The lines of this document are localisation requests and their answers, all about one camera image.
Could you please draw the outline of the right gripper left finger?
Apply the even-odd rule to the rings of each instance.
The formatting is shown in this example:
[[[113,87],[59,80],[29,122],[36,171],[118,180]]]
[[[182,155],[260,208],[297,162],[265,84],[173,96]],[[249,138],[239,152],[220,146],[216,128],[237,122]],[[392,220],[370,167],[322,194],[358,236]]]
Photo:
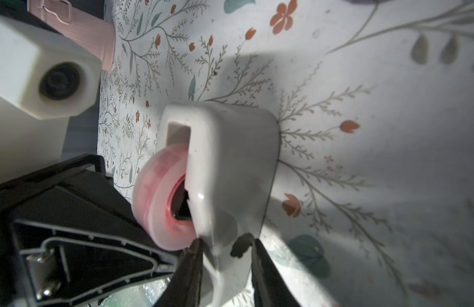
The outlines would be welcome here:
[[[160,306],[200,306],[203,275],[202,239],[195,239],[184,254],[179,267],[161,297],[155,303]]]

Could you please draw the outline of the white tape dispenser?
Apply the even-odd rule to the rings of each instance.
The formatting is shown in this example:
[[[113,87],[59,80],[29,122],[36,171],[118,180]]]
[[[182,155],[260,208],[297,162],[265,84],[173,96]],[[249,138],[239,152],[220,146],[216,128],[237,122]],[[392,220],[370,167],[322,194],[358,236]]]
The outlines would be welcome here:
[[[216,102],[164,109],[131,208],[161,249],[204,241],[202,306],[223,306],[246,287],[251,257],[230,252],[238,237],[260,234],[278,156],[279,126],[265,109]]]

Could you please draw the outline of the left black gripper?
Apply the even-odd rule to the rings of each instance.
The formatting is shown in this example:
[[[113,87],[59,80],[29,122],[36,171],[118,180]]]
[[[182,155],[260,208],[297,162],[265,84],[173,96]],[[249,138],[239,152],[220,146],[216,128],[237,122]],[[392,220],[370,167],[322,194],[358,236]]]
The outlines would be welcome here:
[[[0,184],[0,306],[84,306],[172,275],[164,251],[135,221],[105,174],[83,155]]]

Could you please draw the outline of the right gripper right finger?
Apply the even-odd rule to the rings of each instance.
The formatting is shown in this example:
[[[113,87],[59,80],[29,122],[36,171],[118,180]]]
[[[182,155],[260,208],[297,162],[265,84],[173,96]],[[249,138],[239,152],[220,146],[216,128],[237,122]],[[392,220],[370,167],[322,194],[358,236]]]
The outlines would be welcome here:
[[[300,306],[259,239],[250,233],[243,234],[234,243],[230,255],[241,258],[249,248],[252,248],[251,272],[255,306]]]

